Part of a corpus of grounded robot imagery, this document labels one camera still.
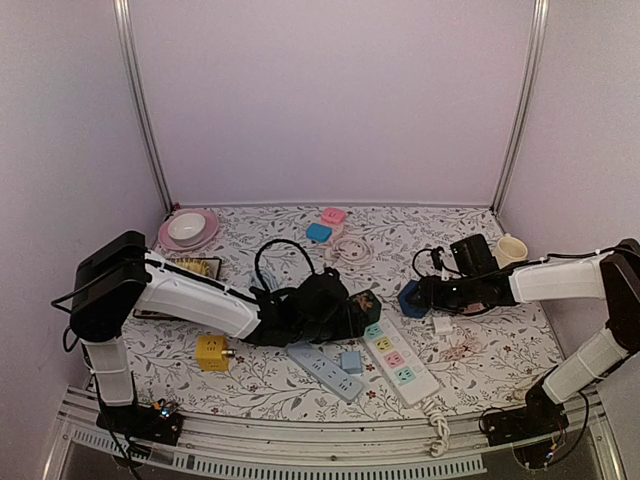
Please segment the dark green cube socket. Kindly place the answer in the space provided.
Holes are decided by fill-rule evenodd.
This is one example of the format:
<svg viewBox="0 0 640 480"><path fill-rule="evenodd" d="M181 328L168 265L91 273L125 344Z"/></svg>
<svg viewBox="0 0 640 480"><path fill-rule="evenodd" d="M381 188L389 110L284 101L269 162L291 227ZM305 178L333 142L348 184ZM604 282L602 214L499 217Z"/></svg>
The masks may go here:
<svg viewBox="0 0 640 480"><path fill-rule="evenodd" d="M382 310L381 302L371 290L356 293L348 298L348 302L349 301L359 304L362 310L368 315L369 325L366 329L379 321Z"/></svg>

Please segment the white charger with cable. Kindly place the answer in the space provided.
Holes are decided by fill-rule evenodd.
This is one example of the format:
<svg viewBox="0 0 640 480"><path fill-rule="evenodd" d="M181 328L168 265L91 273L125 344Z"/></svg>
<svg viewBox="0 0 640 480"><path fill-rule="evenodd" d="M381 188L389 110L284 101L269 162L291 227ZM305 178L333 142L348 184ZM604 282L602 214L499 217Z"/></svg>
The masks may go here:
<svg viewBox="0 0 640 480"><path fill-rule="evenodd" d="M484 346L474 332L455 323L444 325L443 321L436 318L434 323L437 344L433 353L439 362L456 362L483 352Z"/></svg>

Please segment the white power strip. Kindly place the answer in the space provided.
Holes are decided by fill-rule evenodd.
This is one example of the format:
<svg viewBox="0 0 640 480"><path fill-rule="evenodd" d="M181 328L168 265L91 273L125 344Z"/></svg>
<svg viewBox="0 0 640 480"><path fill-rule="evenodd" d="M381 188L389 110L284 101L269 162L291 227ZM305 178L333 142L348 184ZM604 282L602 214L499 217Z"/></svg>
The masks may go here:
<svg viewBox="0 0 640 480"><path fill-rule="evenodd" d="M365 329L362 340L376 366L406 407L414 407L440 389L435 376L395 324L386 316Z"/></svg>

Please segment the light blue plug adapter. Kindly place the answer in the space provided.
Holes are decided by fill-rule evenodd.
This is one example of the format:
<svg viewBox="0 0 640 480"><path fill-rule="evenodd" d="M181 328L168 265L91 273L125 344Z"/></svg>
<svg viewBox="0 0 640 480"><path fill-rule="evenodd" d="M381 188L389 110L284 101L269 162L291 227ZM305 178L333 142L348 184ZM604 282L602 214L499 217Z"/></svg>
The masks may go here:
<svg viewBox="0 0 640 480"><path fill-rule="evenodd" d="M361 374L363 372L361 353L359 351L342 352L340 367L348 374Z"/></svg>

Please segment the light blue power strip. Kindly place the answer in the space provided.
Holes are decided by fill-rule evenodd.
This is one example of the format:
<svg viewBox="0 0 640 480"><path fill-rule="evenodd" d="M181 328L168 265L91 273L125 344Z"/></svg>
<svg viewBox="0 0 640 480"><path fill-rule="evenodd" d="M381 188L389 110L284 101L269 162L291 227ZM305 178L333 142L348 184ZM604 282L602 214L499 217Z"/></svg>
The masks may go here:
<svg viewBox="0 0 640 480"><path fill-rule="evenodd" d="M296 344L286 348L289 358L331 393L352 403L364 389L364 384L332 362L309 344Z"/></svg>

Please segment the blue case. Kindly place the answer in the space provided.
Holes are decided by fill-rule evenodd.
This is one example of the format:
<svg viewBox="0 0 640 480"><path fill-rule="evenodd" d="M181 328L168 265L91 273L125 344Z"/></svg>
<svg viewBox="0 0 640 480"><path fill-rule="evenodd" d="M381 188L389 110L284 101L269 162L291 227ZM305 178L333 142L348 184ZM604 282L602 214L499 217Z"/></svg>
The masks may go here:
<svg viewBox="0 0 640 480"><path fill-rule="evenodd" d="M312 223L306 230L306 237L316 243L326 243L329 241L333 233L330 227L322 224Z"/></svg>

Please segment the pink case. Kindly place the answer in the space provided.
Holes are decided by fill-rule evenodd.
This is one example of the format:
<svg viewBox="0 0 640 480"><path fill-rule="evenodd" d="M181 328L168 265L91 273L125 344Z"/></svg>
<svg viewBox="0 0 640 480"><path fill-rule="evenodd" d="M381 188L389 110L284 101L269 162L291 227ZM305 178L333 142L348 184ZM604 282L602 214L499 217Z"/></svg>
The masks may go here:
<svg viewBox="0 0 640 480"><path fill-rule="evenodd" d="M321 220L329 225L342 225L346 217L346 211L335 207L328 207L321 214Z"/></svg>

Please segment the yellow cube socket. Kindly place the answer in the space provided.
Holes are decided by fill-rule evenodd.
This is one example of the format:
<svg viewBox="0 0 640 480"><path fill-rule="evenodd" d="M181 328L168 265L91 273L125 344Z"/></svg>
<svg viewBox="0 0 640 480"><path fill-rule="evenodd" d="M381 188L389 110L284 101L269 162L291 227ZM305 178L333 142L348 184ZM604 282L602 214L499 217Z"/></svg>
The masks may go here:
<svg viewBox="0 0 640 480"><path fill-rule="evenodd" d="M230 360L236 355L224 336L199 336L196 344L195 358L204 372L228 372Z"/></svg>

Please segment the blue cube socket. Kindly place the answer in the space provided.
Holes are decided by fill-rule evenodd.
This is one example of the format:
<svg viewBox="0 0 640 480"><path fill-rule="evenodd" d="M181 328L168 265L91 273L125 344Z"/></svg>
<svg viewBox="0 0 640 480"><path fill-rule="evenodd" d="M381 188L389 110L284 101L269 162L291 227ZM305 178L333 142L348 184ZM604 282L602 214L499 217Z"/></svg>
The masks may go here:
<svg viewBox="0 0 640 480"><path fill-rule="evenodd" d="M400 309L404 316L420 319L426 316L430 308L421 297L419 282L410 280L397 296Z"/></svg>

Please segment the pink cube socket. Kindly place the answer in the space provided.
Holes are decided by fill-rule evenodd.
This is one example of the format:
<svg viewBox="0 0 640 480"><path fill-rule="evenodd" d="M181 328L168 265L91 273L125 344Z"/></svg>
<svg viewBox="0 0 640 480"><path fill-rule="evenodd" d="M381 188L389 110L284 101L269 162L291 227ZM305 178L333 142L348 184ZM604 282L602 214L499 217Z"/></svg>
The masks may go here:
<svg viewBox="0 0 640 480"><path fill-rule="evenodd" d="M486 313L490 308L487 307L484 303L478 302L467 305L458 311L459 315L473 317Z"/></svg>

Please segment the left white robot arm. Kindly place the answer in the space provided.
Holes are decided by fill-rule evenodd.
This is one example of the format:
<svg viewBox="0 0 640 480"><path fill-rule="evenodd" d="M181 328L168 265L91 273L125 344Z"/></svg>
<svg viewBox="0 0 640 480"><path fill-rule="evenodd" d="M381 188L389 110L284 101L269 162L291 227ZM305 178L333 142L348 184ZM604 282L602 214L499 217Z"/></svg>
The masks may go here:
<svg viewBox="0 0 640 480"><path fill-rule="evenodd" d="M148 249L127 231L82 261L75 288L51 301L88 354L102 403L128 434L148 426L137 403L122 327L134 310L204 325L254 346L357 339L376 323L381 305L369 291L349 294L339 272L312 270L297 287L272 290L264 277L248 292L188 270Z"/></svg>

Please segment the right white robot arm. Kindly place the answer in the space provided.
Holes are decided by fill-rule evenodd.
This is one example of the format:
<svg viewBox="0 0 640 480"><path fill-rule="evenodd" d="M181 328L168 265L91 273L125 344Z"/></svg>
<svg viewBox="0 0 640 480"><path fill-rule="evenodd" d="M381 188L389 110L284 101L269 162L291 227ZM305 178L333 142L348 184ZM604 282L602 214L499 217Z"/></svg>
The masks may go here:
<svg viewBox="0 0 640 480"><path fill-rule="evenodd" d="M532 386L517 427L537 436L552 424L555 407L584 387L604 380L639 351L639 243L626 238L587 253L529 257L528 247L505 234L490 246L481 234L450 246L448 270L442 248L430 248L436 271L419 273L399 293L408 317L430 311L477 316L499 307L539 303L587 325L578 345L561 364Z"/></svg>

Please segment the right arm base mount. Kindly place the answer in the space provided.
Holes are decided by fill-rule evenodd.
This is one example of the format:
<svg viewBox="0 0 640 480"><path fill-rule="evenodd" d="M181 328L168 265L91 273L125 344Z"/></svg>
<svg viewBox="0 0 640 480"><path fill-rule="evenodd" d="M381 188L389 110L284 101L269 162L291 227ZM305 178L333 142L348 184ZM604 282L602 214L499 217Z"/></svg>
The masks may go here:
<svg viewBox="0 0 640 480"><path fill-rule="evenodd" d="M529 389L524 407L511 410L492 407L480 416L479 429L490 446L560 433L569 426L563 404L556 404L543 390L545 380L543 377Z"/></svg>

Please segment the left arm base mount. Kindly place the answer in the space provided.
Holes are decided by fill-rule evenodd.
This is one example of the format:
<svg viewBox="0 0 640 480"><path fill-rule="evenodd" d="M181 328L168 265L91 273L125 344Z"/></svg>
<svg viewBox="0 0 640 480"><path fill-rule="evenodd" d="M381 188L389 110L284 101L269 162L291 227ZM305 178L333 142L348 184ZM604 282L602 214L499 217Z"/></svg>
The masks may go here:
<svg viewBox="0 0 640 480"><path fill-rule="evenodd" d="M96 425L125 438L146 440L163 445L176 446L182 431L184 417L177 412L177 406L162 400L160 407L140 405L137 398L135 380L129 375L132 400L124 406L108 406L101 393L102 384L94 375L94 384L100 413Z"/></svg>

